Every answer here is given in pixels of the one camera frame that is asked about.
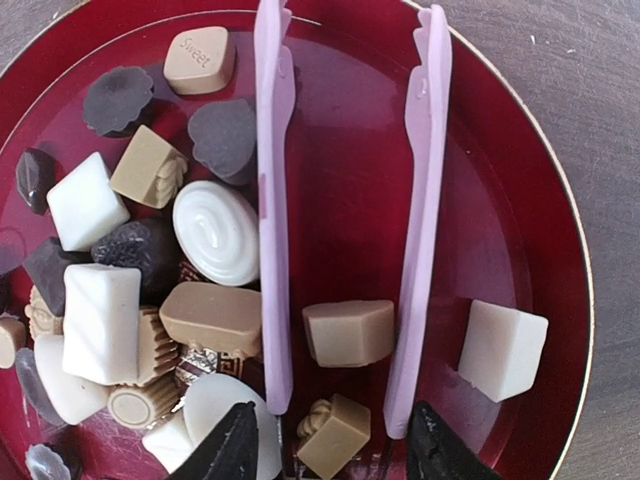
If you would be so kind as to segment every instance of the white chocolate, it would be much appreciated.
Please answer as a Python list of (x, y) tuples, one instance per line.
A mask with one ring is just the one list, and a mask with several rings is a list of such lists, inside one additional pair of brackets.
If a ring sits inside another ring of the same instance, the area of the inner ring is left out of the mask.
[(62, 335), (40, 335), (33, 353), (42, 385), (60, 418), (77, 425), (107, 405), (109, 389), (62, 370)]
[(254, 402), (260, 446), (256, 480), (272, 480), (282, 470), (278, 425), (265, 401), (240, 380), (211, 373), (196, 380), (184, 399), (184, 419), (189, 436), (200, 445), (236, 403)]
[(96, 152), (47, 193), (65, 251), (89, 251), (100, 238), (129, 220), (120, 195), (109, 186), (110, 178), (111, 172)]
[(526, 392), (538, 372), (548, 325), (546, 318), (474, 300), (460, 376), (496, 403)]
[(100, 385), (138, 379), (140, 270), (71, 265), (64, 273), (64, 371)]
[(209, 280), (238, 287), (258, 279), (258, 216), (239, 193), (190, 183), (176, 198), (173, 225), (185, 255)]
[(147, 433), (142, 438), (142, 446), (170, 474), (180, 468), (196, 449), (187, 432), (182, 410)]

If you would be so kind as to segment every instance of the white cube chocolate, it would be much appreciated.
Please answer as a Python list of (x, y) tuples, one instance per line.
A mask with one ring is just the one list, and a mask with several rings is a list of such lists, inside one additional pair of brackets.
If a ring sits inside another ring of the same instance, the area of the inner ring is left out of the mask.
[(64, 371), (101, 385), (138, 380), (140, 270), (71, 265), (64, 273)]
[(496, 403), (526, 392), (538, 372), (548, 325), (546, 318), (474, 300), (460, 376)]
[(62, 335), (40, 335), (33, 353), (53, 408), (69, 425), (77, 425), (107, 405), (109, 389), (62, 370)]
[(89, 251), (96, 241), (129, 220), (120, 195), (109, 186), (110, 177), (102, 156), (96, 152), (47, 194), (65, 251)]

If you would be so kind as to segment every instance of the gold rim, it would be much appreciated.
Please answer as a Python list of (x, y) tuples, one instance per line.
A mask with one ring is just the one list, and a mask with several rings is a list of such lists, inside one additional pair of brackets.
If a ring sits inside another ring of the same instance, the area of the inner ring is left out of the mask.
[[(424, 8), (422, 5), (417, 4), (413, 0), (402, 0), (402, 1), (406, 5), (416, 10), (420, 10)], [(564, 463), (567, 457), (567, 454), (569, 453), (571, 442), (575, 437), (578, 424), (580, 423), (582, 412), (584, 410), (584, 403), (587, 398), (587, 390), (589, 388), (589, 378), (591, 376), (591, 367), (593, 364), (593, 346), (594, 346), (595, 329), (596, 329), (595, 293), (594, 293), (594, 286), (593, 286), (593, 270), (591, 268), (591, 257), (589, 255), (589, 246), (587, 244), (587, 237), (585, 235), (584, 226), (582, 224), (582, 218), (580, 217), (580, 212), (578, 210), (578, 204), (573, 194), (573, 190), (571, 189), (571, 185), (569, 184), (569, 179), (567, 178), (567, 174), (564, 171), (564, 168), (562, 168), (562, 164), (560, 163), (560, 160), (558, 159), (558, 156), (555, 150), (553, 149), (551, 142), (549, 142), (549, 139), (547, 138), (544, 131), (542, 130), (540, 123), (534, 117), (533, 113), (531, 113), (531, 110), (529, 110), (529, 107), (527, 107), (527, 105), (524, 103), (524, 101), (522, 100), (522, 97), (518, 95), (518, 93), (514, 90), (514, 88), (507, 81), (507, 79), (502, 75), (500, 70), (498, 70), (498, 68), (491, 62), (491, 60), (485, 57), (484, 54), (480, 50), (478, 50), (475, 45), (473, 45), (469, 40), (467, 40), (455, 28), (449, 27), (449, 30), (457, 40), (459, 40), (465, 47), (467, 47), (471, 51), (471, 53), (473, 53), (476, 56), (476, 58), (478, 58), (491, 71), (491, 73), (493, 73), (493, 75), (500, 81), (502, 86), (507, 89), (511, 97), (518, 103), (518, 105), (520, 106), (524, 114), (529, 119), (531, 126), (537, 132), (538, 137), (540, 137), (540, 140), (542, 140), (542, 143), (544, 144), (544, 147), (547, 150), (547, 153), (549, 154), (549, 157), (551, 157), (551, 160), (553, 161), (553, 165), (556, 169), (556, 172), (558, 173), (558, 176), (560, 177), (560, 181), (562, 182), (562, 186), (564, 188), (565, 194), (569, 199), (569, 204), (571, 205), (571, 210), (573, 212), (573, 218), (575, 220), (576, 227), (578, 228), (578, 234), (580, 235), (580, 243), (582, 244), (584, 264), (585, 264), (585, 269), (587, 271), (587, 287), (589, 290), (589, 351), (587, 353), (587, 365), (585, 368), (580, 401), (578, 402), (578, 409), (576, 411), (576, 418), (573, 421), (573, 425), (571, 426), (571, 431), (569, 432), (569, 436), (567, 437), (565, 446), (562, 450), (562, 453), (560, 454), (558, 463), (556, 464), (555, 468), (553, 469), (553, 472), (551, 473), (551, 478), (553, 479), (557, 477), (558, 473), (560, 472), (560, 469), (562, 468), (562, 464)]]

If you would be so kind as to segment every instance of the dark chocolate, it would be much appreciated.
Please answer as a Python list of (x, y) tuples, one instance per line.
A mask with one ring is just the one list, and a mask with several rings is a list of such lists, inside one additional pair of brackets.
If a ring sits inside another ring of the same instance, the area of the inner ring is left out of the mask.
[(16, 353), (16, 374), (22, 387), (22, 393), (34, 410), (38, 412), (38, 415), (51, 425), (65, 425), (65, 421), (56, 412), (47, 391), (44, 389), (36, 367), (33, 350), (30, 348), (21, 348)]
[(69, 265), (89, 262), (91, 262), (89, 254), (65, 252), (60, 245), (60, 240), (51, 237), (29, 255), (22, 266), (31, 277), (31, 281), (51, 313), (56, 317), (63, 317), (66, 300), (64, 271)]
[(91, 248), (96, 263), (139, 269), (143, 301), (154, 305), (177, 285), (181, 255), (173, 227), (159, 218), (125, 223)]
[(98, 135), (130, 137), (153, 117), (153, 79), (140, 67), (118, 67), (89, 87), (84, 121)]
[(55, 160), (41, 150), (28, 148), (16, 167), (16, 186), (36, 215), (44, 215), (49, 208), (47, 192), (55, 183)]
[(255, 480), (258, 441), (255, 404), (236, 403), (167, 480)]
[(407, 438), (408, 480), (500, 480), (427, 402), (418, 402)]
[(222, 181), (246, 185), (257, 176), (256, 114), (244, 99), (210, 103), (189, 119), (193, 157)]

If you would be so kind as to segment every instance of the dark brown chocolate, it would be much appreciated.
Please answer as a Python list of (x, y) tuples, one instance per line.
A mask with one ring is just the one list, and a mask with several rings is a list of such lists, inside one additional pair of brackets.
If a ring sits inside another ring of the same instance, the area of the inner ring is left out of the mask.
[(118, 67), (89, 88), (84, 121), (98, 135), (130, 137), (153, 118), (153, 79), (140, 67)]
[(193, 157), (230, 185), (256, 179), (256, 114), (244, 99), (216, 102), (189, 119)]
[(22, 266), (36, 286), (49, 310), (56, 317), (64, 316), (65, 286), (64, 271), (69, 265), (89, 263), (87, 253), (65, 252), (60, 240), (51, 237), (29, 255)]
[(16, 166), (16, 186), (36, 215), (44, 215), (49, 208), (47, 192), (55, 183), (55, 160), (41, 150), (28, 148)]
[(96, 263), (142, 272), (142, 298), (158, 305), (178, 283), (182, 252), (173, 227), (160, 218), (125, 223), (91, 248)]

